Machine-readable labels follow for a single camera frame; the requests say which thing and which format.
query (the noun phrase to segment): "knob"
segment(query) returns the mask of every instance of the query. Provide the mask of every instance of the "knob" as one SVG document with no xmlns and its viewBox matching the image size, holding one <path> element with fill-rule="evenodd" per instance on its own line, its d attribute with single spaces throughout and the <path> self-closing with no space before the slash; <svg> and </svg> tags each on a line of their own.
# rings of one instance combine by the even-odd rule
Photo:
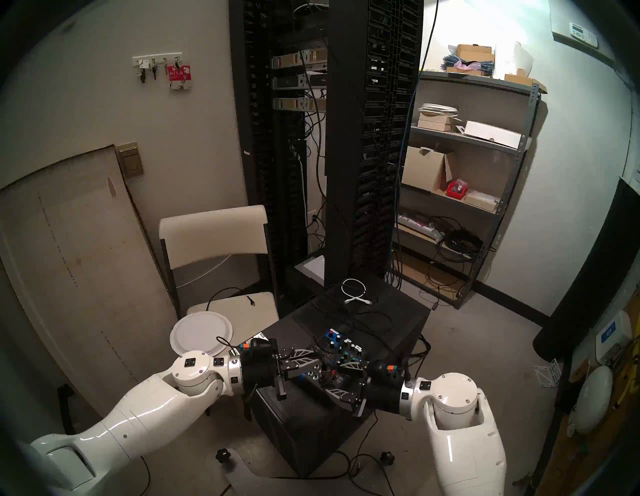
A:
<svg viewBox="0 0 640 496">
<path fill-rule="evenodd" d="M 226 462 L 229 458 L 231 458 L 231 453 L 229 453 L 226 448 L 219 449 L 216 453 L 216 460 L 220 463 Z"/>
<path fill-rule="evenodd" d="M 393 465 L 395 460 L 396 457 L 390 451 L 385 451 L 380 455 L 380 461 L 386 467 Z"/>
</svg>

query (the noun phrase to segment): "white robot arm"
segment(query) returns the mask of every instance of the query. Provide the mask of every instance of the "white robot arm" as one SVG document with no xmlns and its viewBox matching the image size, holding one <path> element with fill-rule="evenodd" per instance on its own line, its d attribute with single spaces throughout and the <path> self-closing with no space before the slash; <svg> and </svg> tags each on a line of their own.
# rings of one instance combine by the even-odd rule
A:
<svg viewBox="0 0 640 496">
<path fill-rule="evenodd" d="M 178 437 L 220 396 L 251 393 L 311 370 L 313 350 L 278 352 L 272 343 L 252 341 L 239 356 L 209 357 L 190 351 L 172 367 L 131 389 L 102 421 L 77 435 L 51 434 L 31 444 L 32 453 L 54 493 L 91 495 L 109 475 Z M 408 419 L 424 419 L 434 452 L 438 481 L 448 495 L 499 495 L 506 460 L 493 415 L 481 390 L 462 374 L 399 385 L 368 377 L 359 398 L 337 403 L 361 413 L 365 404 Z"/>
</svg>

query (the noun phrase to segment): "gray floor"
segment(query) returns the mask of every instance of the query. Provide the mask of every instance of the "gray floor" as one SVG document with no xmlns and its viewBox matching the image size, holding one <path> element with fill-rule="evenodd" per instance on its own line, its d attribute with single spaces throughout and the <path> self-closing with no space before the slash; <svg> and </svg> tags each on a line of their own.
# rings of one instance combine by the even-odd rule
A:
<svg viewBox="0 0 640 496">
<path fill-rule="evenodd" d="M 425 304 L 424 298 L 434 301 L 428 294 L 422 293 L 423 298 L 408 283 L 403 284 L 403 291 Z M 440 305 L 431 313 L 423 332 L 433 349 L 420 376 L 434 378 L 445 372 L 462 372 L 473 377 L 486 393 L 507 455 L 504 492 L 507 496 L 524 492 L 523 488 L 512 486 L 512 482 L 533 472 L 553 413 L 556 390 L 540 388 L 532 369 L 534 365 L 545 365 L 531 346 L 539 329 L 474 294 L 460 310 Z M 395 494 L 440 495 L 424 428 L 418 422 L 385 412 L 379 412 L 378 417 L 380 421 L 362 452 L 376 457 L 383 451 L 395 455 L 396 463 L 387 469 Z M 373 418 L 369 419 L 341 449 L 354 455 L 372 422 Z M 218 496 L 227 485 L 215 459 L 220 447 L 238 451 L 257 475 L 294 475 L 260 427 L 245 421 L 240 399 L 223 398 L 211 417 L 203 415 L 180 438 L 146 457 L 152 475 L 148 494 Z M 377 490 L 390 494 L 373 462 L 363 461 L 363 466 L 367 477 L 379 481 Z M 317 474 L 330 475 L 342 470 L 344 459 L 336 456 Z M 108 493 L 137 496 L 147 483 L 145 467 L 141 461 L 135 461 L 112 482 Z M 227 495 L 236 493 L 230 490 Z"/>
</svg>

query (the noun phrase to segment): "chair seat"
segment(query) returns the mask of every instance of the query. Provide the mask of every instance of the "chair seat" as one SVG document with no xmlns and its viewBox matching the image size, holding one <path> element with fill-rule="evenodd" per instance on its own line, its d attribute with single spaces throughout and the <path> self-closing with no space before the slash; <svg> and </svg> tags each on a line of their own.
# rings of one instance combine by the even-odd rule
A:
<svg viewBox="0 0 640 496">
<path fill-rule="evenodd" d="M 273 293 L 257 292 L 249 296 L 255 306 L 246 295 L 214 300 L 209 304 L 210 312 L 222 314 L 231 322 L 234 330 L 232 344 L 245 342 L 280 319 Z M 206 308 L 206 303 L 193 305 L 187 310 L 187 315 L 204 312 Z"/>
</svg>

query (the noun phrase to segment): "chair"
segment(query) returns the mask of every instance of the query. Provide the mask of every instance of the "chair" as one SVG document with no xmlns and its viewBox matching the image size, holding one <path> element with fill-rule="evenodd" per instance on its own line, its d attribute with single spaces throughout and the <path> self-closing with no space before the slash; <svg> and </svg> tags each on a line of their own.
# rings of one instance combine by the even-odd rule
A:
<svg viewBox="0 0 640 496">
<path fill-rule="evenodd" d="M 214 257 L 252 253 L 267 255 L 275 297 L 271 292 L 250 294 L 254 306 L 245 295 L 233 296 L 211 301 L 209 310 L 229 319 L 234 329 L 234 344 L 250 339 L 278 321 L 275 299 L 278 292 L 266 225 L 267 214 L 262 205 L 167 217 L 160 221 L 160 244 L 178 319 L 183 315 L 173 279 L 174 269 Z M 186 314 L 206 308 L 206 302 L 194 305 Z"/>
</svg>

